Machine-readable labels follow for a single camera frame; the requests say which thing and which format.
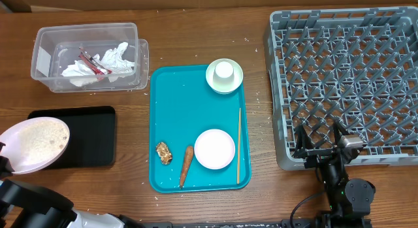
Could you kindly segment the teal serving tray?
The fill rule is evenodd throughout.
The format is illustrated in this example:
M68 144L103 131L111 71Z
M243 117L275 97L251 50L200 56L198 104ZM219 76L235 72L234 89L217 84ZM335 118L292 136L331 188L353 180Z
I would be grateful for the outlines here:
M206 82L207 65L161 67L151 76L149 181L160 193L185 193L241 189L251 179L246 100L244 88L222 95ZM238 111L242 109L240 183L236 183L237 156L223 169L211 170L193 159L180 189L180 175L188 146L206 130L228 133L236 145ZM172 153L169 165L163 165L155 150L164 142Z

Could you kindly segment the white napkin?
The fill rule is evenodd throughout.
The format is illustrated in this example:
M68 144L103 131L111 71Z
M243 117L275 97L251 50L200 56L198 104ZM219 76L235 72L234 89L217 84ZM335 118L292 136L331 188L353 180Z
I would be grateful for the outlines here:
M100 57L99 54L92 57L104 68L111 70L111 74L127 74L132 72L135 66L135 62L122 58L127 48L128 43L122 42L117 48L108 49L103 57ZM61 75L70 77L70 83L76 87L83 87L105 79L105 75L95 75L81 59L75 60L72 65L68 65Z

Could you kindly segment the pile of rice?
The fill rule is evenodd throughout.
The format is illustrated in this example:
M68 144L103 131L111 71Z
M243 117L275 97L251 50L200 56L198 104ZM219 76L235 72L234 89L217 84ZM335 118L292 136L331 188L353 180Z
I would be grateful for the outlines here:
M63 152L70 137L66 125L55 120L41 120L24 127L18 134L24 165L49 161Z

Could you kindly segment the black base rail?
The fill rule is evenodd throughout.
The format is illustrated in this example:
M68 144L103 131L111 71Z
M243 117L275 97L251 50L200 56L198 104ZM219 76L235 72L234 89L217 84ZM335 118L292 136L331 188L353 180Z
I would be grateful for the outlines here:
M279 222L267 222L267 221L253 221L246 223L171 223L171 222L142 222L142 225L147 228L292 228L289 219L281 220ZM361 227L360 225L317 225L313 219L295 219L293 220L293 226L295 228L312 228L312 227ZM371 228L372 224L370 220L365 221L365 226Z

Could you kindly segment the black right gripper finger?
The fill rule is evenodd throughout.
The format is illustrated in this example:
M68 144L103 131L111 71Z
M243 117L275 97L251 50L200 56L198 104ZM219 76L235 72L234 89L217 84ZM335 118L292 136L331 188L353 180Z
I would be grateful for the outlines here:
M344 140L342 137L348 136L350 133L344 127L342 127L339 122L333 122L332 129L334 132L335 145L337 145L339 148L345 148Z
M309 138L306 130L304 129L304 125L300 124L296 127L295 133L297 135L297 143L295 150L296 151L304 151L304 150L311 150L314 149L314 145L312 140Z

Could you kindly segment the clear plastic bin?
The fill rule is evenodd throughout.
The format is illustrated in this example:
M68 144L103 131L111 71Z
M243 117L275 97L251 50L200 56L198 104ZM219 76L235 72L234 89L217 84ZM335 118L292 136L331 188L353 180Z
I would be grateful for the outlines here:
M117 48L122 42L128 43L122 58L135 62L132 72L108 74L104 80L83 87L72 85L70 77L61 75L68 65L80 59L80 46L91 56L103 57L108 49ZM139 38L134 23L43 27L35 40L31 77L55 93L142 90L148 84L149 56L148 42Z

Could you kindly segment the pale green saucer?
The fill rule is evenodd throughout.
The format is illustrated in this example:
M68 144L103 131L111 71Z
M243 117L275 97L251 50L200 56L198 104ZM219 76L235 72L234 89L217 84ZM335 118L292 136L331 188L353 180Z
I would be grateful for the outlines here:
M221 61L228 61L234 68L233 81L229 85L226 85L226 86L217 85L216 83L214 83L214 69L215 69L215 66ZM240 87L244 78L244 74L243 74L243 70L241 66L236 61L227 59L227 58L221 58L221 59L217 59L211 62L211 64L209 64L209 66L206 69L205 76L206 76L206 82L208 83L208 85L215 92L219 94L232 93L233 91L235 91L236 89Z

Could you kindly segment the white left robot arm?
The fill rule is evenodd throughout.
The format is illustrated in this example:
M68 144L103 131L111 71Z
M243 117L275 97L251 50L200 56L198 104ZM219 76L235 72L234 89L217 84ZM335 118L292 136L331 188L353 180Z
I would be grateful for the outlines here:
M1 157L1 227L13 206L22 211L13 227L140 227L144 225L127 216L90 214L74 209L74 203L46 187L9 180L14 170L7 157Z

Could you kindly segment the wooden chopstick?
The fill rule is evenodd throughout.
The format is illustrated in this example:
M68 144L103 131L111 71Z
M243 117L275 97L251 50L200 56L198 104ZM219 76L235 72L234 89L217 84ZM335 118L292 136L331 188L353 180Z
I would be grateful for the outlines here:
M236 183L240 183L240 147L241 147L241 123L242 123L242 109L238 111L238 140L237 140L237 175Z

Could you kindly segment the orange carrot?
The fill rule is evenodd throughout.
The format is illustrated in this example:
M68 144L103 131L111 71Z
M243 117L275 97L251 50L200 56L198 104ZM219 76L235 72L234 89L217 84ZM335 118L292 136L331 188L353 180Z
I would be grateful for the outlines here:
M187 173L190 168L193 157L194 157L194 149L192 146L188 146L185 151L184 162L182 165L182 171L180 175L180 183L179 183L180 189L182 189L184 186L185 179L187 177Z

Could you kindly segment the small white plate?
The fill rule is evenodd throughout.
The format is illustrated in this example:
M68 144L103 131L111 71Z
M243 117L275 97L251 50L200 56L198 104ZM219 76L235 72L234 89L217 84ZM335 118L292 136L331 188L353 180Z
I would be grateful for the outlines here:
M223 169L235 156L235 143L232 137L223 130L209 129L201 133L194 145L195 157L205 168Z

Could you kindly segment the white upturned cup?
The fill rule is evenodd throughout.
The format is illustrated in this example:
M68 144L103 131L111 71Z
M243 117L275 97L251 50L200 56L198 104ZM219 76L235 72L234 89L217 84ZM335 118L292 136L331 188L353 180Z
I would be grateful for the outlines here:
M234 68L228 61L219 62L214 69L214 83L229 85L233 81Z

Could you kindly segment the large white plate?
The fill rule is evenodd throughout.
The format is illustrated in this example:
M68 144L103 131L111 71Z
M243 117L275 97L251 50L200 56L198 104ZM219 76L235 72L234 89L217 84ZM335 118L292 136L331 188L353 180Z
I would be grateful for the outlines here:
M44 169L48 167L49 165L51 165L53 162L55 162L66 150L65 148L61 154L59 154L55 158L49 161L46 161L44 163L39 163L35 165L23 164L23 158L21 155L20 141L18 139L18 134L24 127L31 125L32 123L39 122L41 120L55 120L57 122L65 124L67 129L69 130L68 125L62 120L59 120L57 118L51 118L51 117L39 117L39 118L31 118L23 122L17 123L16 125L13 125L9 129L7 129L5 132L3 132L1 134L1 142L4 144L4 146L3 146L3 149L1 150L1 156L7 157L9 159L11 167L14 170L13 174L29 174L29 173Z

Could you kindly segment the black tray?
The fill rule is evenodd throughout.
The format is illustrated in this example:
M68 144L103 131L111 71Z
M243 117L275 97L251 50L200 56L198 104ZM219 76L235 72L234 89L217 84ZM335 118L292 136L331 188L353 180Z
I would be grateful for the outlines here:
M70 130L66 150L48 169L112 166L116 158L116 111L111 106L35 110L28 118L52 117Z

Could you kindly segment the red snack wrapper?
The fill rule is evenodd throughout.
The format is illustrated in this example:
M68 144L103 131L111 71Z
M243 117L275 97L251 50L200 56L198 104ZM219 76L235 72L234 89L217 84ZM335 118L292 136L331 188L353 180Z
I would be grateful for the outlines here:
M111 70L104 68L93 57L91 57L82 46L80 46L79 49L79 58L94 72L95 75L106 75L112 73Z

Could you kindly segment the grey dishwasher rack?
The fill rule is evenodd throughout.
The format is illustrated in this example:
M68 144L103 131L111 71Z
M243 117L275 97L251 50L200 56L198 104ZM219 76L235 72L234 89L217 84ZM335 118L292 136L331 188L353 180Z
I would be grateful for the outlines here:
M264 35L276 161L294 157L303 125L318 150L340 123L365 143L354 165L417 164L417 8L281 10Z

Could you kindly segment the brown walnut food scrap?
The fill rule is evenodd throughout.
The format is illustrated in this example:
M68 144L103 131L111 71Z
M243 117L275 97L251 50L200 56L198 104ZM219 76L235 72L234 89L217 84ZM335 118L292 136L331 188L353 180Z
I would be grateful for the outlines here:
M161 163L163 165L169 165L172 161L172 153L169 150L169 147L167 146L166 143L164 142L160 142L157 144L156 148L155 148Z

